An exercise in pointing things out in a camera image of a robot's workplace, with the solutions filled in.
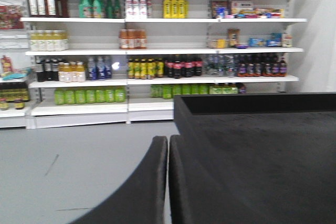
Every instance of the green can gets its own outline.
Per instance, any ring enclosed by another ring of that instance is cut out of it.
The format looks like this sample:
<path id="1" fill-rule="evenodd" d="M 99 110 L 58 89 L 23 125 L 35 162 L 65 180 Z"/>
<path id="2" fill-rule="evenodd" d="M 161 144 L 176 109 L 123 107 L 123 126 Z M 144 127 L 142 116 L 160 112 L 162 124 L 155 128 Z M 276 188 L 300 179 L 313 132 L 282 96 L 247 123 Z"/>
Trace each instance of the green can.
<path id="1" fill-rule="evenodd" d="M 86 103 L 95 103 L 96 102 L 96 92 L 93 89 L 87 89 L 86 93 Z"/>
<path id="2" fill-rule="evenodd" d="M 209 94 L 209 85 L 207 83 L 200 84 L 198 87 L 199 94 Z"/>
<path id="3" fill-rule="evenodd" d="M 182 84 L 182 94 L 191 94 L 190 84 Z"/>
<path id="4" fill-rule="evenodd" d="M 67 89 L 65 91 L 65 104 L 75 104 L 76 98 L 75 98 L 75 92 L 72 89 Z"/>
<path id="5" fill-rule="evenodd" d="M 114 99 L 116 102 L 124 102 L 126 100 L 125 87 L 117 87 L 115 89 Z"/>
<path id="6" fill-rule="evenodd" d="M 65 94 L 63 89 L 56 89 L 54 91 L 55 105 L 65 104 Z"/>
<path id="7" fill-rule="evenodd" d="M 179 94 L 182 94 L 181 92 L 181 85 L 180 84 L 175 84 L 173 85 L 173 97 Z"/>
<path id="8" fill-rule="evenodd" d="M 107 87 L 105 89 L 105 101 L 114 102 L 114 89 L 113 87 Z"/>
<path id="9" fill-rule="evenodd" d="M 199 90 L 198 84 L 191 84 L 191 94 L 199 94 Z"/>
<path id="10" fill-rule="evenodd" d="M 99 103 L 105 102 L 105 91 L 104 88 L 102 87 L 96 89 L 96 102 Z"/>
<path id="11" fill-rule="evenodd" d="M 165 84 L 162 87 L 162 97 L 163 99 L 172 99 L 172 86 L 170 84 Z"/>
<path id="12" fill-rule="evenodd" d="M 76 103 L 77 104 L 85 104 L 86 103 L 86 95 L 83 89 L 77 89 L 75 91 Z"/>

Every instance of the shelving unit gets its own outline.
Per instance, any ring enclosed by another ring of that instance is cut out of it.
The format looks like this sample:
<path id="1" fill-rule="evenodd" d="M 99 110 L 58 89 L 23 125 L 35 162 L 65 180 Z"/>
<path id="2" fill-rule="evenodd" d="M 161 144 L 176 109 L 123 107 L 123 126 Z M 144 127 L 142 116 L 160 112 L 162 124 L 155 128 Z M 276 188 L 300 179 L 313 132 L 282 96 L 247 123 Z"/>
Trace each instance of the shelving unit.
<path id="1" fill-rule="evenodd" d="M 154 55 L 183 55 L 183 54 L 256 54 L 256 53 L 302 53 L 302 48 L 282 47 L 256 47 L 247 49 L 210 49 L 206 48 L 206 39 L 211 32 L 237 26 L 244 29 L 242 37 L 264 36 L 277 31 L 286 31 L 287 27 L 294 24 L 307 22 L 304 18 L 293 17 L 290 11 L 291 0 L 258 0 L 259 5 L 266 2 L 280 1 L 277 8 L 286 9 L 286 18 L 272 19 L 212 19 L 209 13 L 209 0 L 188 0 L 190 2 L 190 15 L 186 19 L 164 19 L 160 10 L 162 0 L 152 0 L 154 18 L 135 19 L 85 19 L 76 18 L 32 18 L 24 17 L 23 22 L 32 23 L 36 26 L 52 26 L 61 23 L 70 32 L 71 42 L 74 47 L 71 50 L 58 52 L 28 51 L 27 56 L 66 56 L 87 57 L 98 55 L 111 55 L 122 58 L 125 64 L 127 58 L 133 56 Z M 76 0 L 72 0 L 70 6 L 77 7 Z M 120 28 L 140 27 L 146 29 L 148 36 L 148 49 L 146 50 L 120 50 L 117 49 L 118 31 Z M 29 127 L 53 127 L 66 125 L 82 125 L 104 122 L 132 122 L 142 120 L 166 120 L 173 118 L 173 100 L 150 98 L 148 89 L 151 84 L 184 84 L 184 83 L 286 83 L 299 81 L 295 76 L 286 77 L 252 77 L 252 78 L 227 78 L 207 76 L 192 78 L 156 78 L 153 80 L 127 79 L 126 72 L 113 75 L 111 80 L 86 81 L 83 83 L 61 82 L 32 82 L 32 89 L 52 89 L 66 87 L 98 87 L 98 86 L 126 86 L 129 97 L 125 104 L 92 104 L 92 105 L 67 105 L 56 106 L 53 100 L 46 96 L 45 99 L 34 108 L 29 117 Z"/>

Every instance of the juice bottle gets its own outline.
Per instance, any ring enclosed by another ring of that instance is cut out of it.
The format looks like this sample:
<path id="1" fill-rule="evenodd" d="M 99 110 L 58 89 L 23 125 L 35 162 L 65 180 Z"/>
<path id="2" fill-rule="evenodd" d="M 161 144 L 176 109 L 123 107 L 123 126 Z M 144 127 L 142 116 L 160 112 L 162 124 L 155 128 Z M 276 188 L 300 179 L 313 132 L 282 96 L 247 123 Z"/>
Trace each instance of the juice bottle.
<path id="1" fill-rule="evenodd" d="M 77 81 L 85 82 L 85 68 L 82 61 L 79 61 L 77 63 L 76 73 L 77 73 Z"/>
<path id="2" fill-rule="evenodd" d="M 178 18 L 185 18 L 185 0 L 177 1 Z"/>
<path id="3" fill-rule="evenodd" d="M 71 72 L 71 67 L 68 62 L 64 63 L 63 67 L 63 72 L 64 72 L 64 82 L 71 82 L 72 81 L 72 72 Z"/>
<path id="4" fill-rule="evenodd" d="M 163 1 L 163 18 L 172 18 L 172 1 Z"/>
<path id="5" fill-rule="evenodd" d="M 38 38 L 38 49 L 40 51 L 47 51 L 47 43 L 44 31 L 42 30 L 37 31 L 37 38 Z"/>
<path id="6" fill-rule="evenodd" d="M 76 65 L 76 62 L 71 61 L 70 62 L 70 68 L 71 68 L 71 82 L 77 82 L 77 65 Z"/>
<path id="7" fill-rule="evenodd" d="M 86 95 L 84 89 L 76 89 L 75 90 L 75 98 L 77 104 L 85 104 L 86 103 Z"/>
<path id="8" fill-rule="evenodd" d="M 172 14 L 172 18 L 178 18 L 177 0 L 172 0 L 171 14 Z"/>
<path id="9" fill-rule="evenodd" d="M 31 51 L 38 51 L 38 33 L 37 31 L 30 31 L 30 49 Z"/>

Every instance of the yellow bottle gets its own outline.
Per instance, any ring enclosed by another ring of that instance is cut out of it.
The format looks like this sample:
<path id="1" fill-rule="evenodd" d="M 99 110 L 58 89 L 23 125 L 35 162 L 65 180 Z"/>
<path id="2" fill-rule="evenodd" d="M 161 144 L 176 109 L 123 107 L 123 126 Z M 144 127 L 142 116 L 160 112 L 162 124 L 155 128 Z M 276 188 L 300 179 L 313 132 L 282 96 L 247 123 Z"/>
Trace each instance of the yellow bottle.
<path id="1" fill-rule="evenodd" d="M 178 18 L 178 11 L 177 11 L 177 0 L 172 0 L 172 18 Z"/>
<path id="2" fill-rule="evenodd" d="M 163 18 L 172 18 L 172 1 L 164 0 L 163 1 Z"/>
<path id="3" fill-rule="evenodd" d="M 179 18 L 185 18 L 185 0 L 177 1 L 177 12 Z"/>

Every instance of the bottle label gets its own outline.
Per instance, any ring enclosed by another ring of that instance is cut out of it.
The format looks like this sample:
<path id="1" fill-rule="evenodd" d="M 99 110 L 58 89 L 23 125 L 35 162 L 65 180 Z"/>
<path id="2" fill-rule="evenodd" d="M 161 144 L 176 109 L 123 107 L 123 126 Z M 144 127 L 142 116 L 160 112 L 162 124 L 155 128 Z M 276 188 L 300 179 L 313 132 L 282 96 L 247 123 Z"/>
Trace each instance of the bottle label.
<path id="1" fill-rule="evenodd" d="M 29 0 L 29 8 L 31 15 L 38 15 L 37 12 L 37 1 L 36 0 Z"/>
<path id="2" fill-rule="evenodd" d="M 39 15 L 46 15 L 46 6 L 44 0 L 37 0 L 37 8 Z"/>
<path id="3" fill-rule="evenodd" d="M 48 4 L 48 14 L 51 16 L 56 16 L 55 0 L 47 0 Z"/>

